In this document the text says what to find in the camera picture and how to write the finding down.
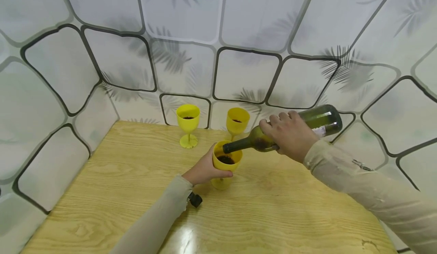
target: hand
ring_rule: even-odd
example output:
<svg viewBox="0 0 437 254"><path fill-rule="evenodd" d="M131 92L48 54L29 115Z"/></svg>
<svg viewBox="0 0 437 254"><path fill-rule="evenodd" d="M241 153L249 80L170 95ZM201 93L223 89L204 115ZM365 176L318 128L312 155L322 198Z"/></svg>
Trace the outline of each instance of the hand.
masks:
<svg viewBox="0 0 437 254"><path fill-rule="evenodd" d="M278 145L278 153L303 163L311 146L319 140L296 111L270 116L270 124L262 119L259 127L265 135Z"/></svg>
<svg viewBox="0 0 437 254"><path fill-rule="evenodd" d="M215 143L209 148L208 153L206 153L199 161L190 168L186 173L182 174L182 177L188 182L192 183L193 186L198 184L204 184L209 182L213 178L224 178L232 177L232 171L222 171L214 168L212 163L212 154L214 152Z"/></svg>

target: wooden table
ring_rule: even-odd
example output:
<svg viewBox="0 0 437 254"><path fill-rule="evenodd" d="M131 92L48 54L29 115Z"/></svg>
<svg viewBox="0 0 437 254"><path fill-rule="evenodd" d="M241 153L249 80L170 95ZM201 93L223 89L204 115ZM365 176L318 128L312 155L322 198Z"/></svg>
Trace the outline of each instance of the wooden table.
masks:
<svg viewBox="0 0 437 254"><path fill-rule="evenodd" d="M198 146L185 150L181 134L117 122L23 253L108 253L176 174L228 137L196 130ZM195 192L202 205L189 205L160 253L396 253L371 213L275 152L245 150L228 190Z"/></svg>

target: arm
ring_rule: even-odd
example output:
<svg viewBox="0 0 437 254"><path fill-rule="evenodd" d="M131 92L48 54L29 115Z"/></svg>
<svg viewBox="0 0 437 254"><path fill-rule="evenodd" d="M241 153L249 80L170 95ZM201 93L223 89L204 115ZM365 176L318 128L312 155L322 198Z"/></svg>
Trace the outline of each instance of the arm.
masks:
<svg viewBox="0 0 437 254"><path fill-rule="evenodd" d="M158 253L174 221L187 208L193 185L176 176L162 196L119 240L111 254Z"/></svg>
<svg viewBox="0 0 437 254"><path fill-rule="evenodd" d="M261 120L262 131L333 190L347 193L387 224L417 254L437 251L437 204L420 191L370 170L319 140L295 111Z"/></svg>
<svg viewBox="0 0 437 254"><path fill-rule="evenodd" d="M377 171L368 171L333 145L317 141L305 167L333 190L348 194L393 230L411 250L437 251L437 204Z"/></svg>
<svg viewBox="0 0 437 254"><path fill-rule="evenodd" d="M119 240L111 254L158 253L174 221L187 208L188 196L193 186L209 182L213 178L232 177L231 171L214 168L214 145L196 165L172 180L156 203Z"/></svg>

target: bottle label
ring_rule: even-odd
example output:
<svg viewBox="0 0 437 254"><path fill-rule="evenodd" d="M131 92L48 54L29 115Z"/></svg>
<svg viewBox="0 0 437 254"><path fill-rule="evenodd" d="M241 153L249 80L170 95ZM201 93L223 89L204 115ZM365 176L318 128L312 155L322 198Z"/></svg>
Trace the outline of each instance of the bottle label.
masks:
<svg viewBox="0 0 437 254"><path fill-rule="evenodd" d="M325 137L327 135L327 130L324 125L318 128L314 128L313 132L316 133L316 135L319 136L320 138Z"/></svg>

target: wine glass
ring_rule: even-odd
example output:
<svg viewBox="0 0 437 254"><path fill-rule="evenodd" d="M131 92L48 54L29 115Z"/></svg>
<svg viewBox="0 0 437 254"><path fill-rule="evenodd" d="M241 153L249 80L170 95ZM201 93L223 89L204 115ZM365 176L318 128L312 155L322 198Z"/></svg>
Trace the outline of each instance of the wine glass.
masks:
<svg viewBox="0 0 437 254"><path fill-rule="evenodd" d="M226 118L226 128L231 134L231 141L234 137L242 134L247 127L250 115L243 108L230 108Z"/></svg>
<svg viewBox="0 0 437 254"><path fill-rule="evenodd" d="M176 110L178 116L178 125L186 133L179 140L179 144L186 148L191 149L197 145L197 137L191 133L199 125L200 109L196 105L184 104Z"/></svg>
<svg viewBox="0 0 437 254"><path fill-rule="evenodd" d="M212 154L212 164L215 168L224 171L235 171L240 165L243 157L243 151L235 151L230 154L225 154L223 145L230 143L230 141L223 140L214 146L214 153ZM213 178L211 184L218 190L226 190L232 183L232 177Z"/></svg>

